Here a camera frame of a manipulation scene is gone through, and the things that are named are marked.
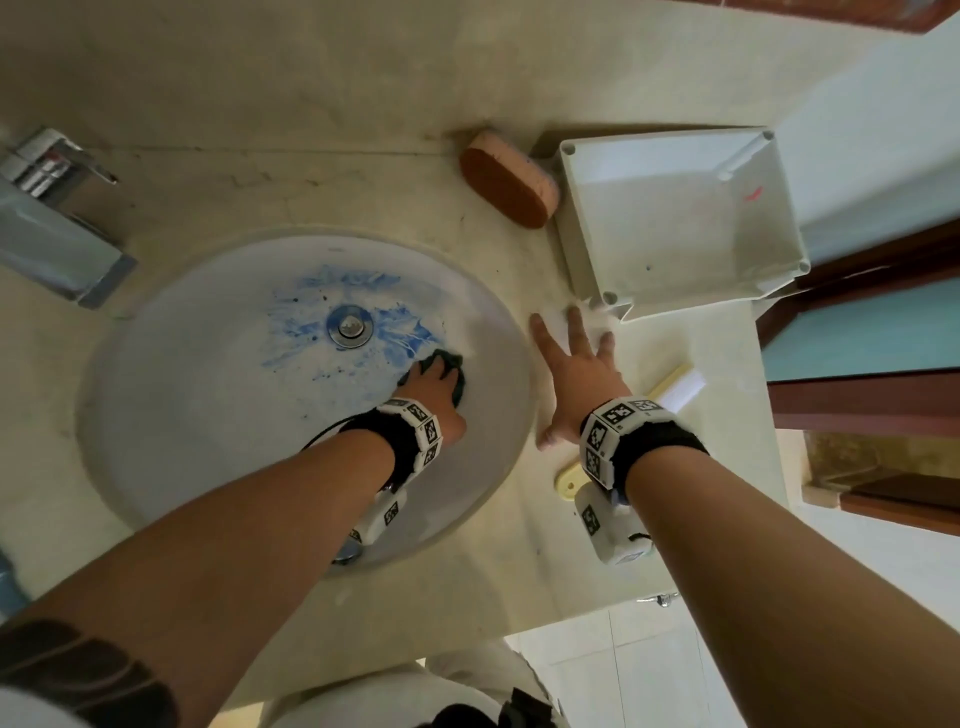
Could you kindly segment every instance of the white pants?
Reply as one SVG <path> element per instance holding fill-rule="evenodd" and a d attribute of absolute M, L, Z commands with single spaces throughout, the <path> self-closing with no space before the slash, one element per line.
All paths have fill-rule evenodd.
<path fill-rule="evenodd" d="M 378 722 L 381 711 L 373 710 L 371 706 L 382 707 L 384 724 L 389 721 L 390 725 L 396 726 L 402 725 L 402 722 L 397 721 L 404 719 L 397 714 L 401 704 L 410 708 L 411 716 L 417 711 L 429 714 L 410 718 L 424 722 L 436 715 L 439 711 L 437 705 L 445 707 L 454 702 L 466 702 L 483 709 L 485 706 L 482 701 L 487 700 L 489 703 L 490 699 L 496 705 L 489 704 L 491 710 L 485 712 L 488 715 L 494 712 L 491 717 L 495 722 L 495 711 L 510 699 L 514 688 L 520 688 L 537 700 L 553 702 L 530 664 L 503 640 L 492 640 L 469 649 L 429 657 L 426 659 L 426 668 L 411 663 L 288 695 L 264 707 L 260 726 L 268 728 L 281 719 L 282 725 L 277 728 L 326 724 L 373 725 Z M 436 699 L 433 703 L 429 699 L 420 700 L 419 705 L 411 706 L 411 703 L 417 702 L 415 698 L 418 696 L 398 696 L 397 692 L 429 692 Z M 558 728 L 569 728 L 566 719 L 556 709 L 554 722 Z"/>

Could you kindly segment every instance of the hand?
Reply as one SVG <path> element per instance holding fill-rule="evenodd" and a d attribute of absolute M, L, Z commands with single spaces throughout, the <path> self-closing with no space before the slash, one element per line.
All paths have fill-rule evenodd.
<path fill-rule="evenodd" d="M 572 305 L 566 310 L 570 337 L 570 356 L 554 341 L 539 313 L 530 317 L 530 331 L 553 375 L 553 391 L 557 394 L 557 411 L 553 421 L 537 437 L 539 449 L 549 448 L 560 440 L 580 442 L 580 423 L 605 401 L 629 397 L 630 389 L 613 367 L 613 334 L 607 331 L 600 338 L 594 356 L 584 331 L 580 309 Z"/>
<path fill-rule="evenodd" d="M 437 416 L 444 447 L 453 445 L 467 432 L 467 421 L 453 407 L 453 388 L 457 385 L 459 369 L 451 369 L 444 376 L 444 361 L 437 357 L 426 372 L 420 372 L 420 363 L 414 362 L 410 377 L 396 388 L 394 397 L 417 400 Z"/>

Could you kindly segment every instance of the sink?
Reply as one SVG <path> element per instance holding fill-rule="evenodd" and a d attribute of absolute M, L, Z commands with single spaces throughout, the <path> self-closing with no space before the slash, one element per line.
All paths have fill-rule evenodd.
<path fill-rule="evenodd" d="M 339 316 L 353 334 L 358 310 L 372 335 L 347 348 L 328 321 Z M 79 411 L 84 462 L 106 503 L 140 527 L 384 401 L 436 348 L 465 358 L 468 432 L 411 483 L 358 564 L 397 558 L 456 527 L 503 482 L 534 409 L 526 339 L 504 305 L 397 244 L 261 237 L 160 290 L 92 359 Z"/>

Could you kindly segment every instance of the forearm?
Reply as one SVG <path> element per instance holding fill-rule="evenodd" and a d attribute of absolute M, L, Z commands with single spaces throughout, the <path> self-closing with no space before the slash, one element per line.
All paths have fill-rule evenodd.
<path fill-rule="evenodd" d="M 206 726 L 393 466 L 378 435 L 338 434 L 187 503 L 17 623 L 55 619 L 112 643 L 173 691 L 180 728 Z"/>
<path fill-rule="evenodd" d="M 960 635 L 703 453 L 627 493 L 753 726 L 946 725 Z"/>

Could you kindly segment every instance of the green scrubbing pad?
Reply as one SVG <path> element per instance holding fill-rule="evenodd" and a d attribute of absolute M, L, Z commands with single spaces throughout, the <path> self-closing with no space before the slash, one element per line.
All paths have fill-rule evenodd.
<path fill-rule="evenodd" d="M 460 400 L 464 398 L 464 387 L 467 386 L 467 378 L 464 376 L 463 370 L 464 358 L 458 353 L 450 353 L 446 349 L 437 349 L 420 363 L 420 373 L 422 374 L 429 369 L 430 365 L 433 364 L 433 360 L 437 357 L 444 361 L 444 376 L 447 376 L 451 369 L 457 370 L 457 386 L 453 388 L 453 406 L 459 407 Z M 396 386 L 399 387 L 406 384 L 409 376 L 409 372 L 405 373 L 400 378 L 400 381 L 396 383 Z"/>

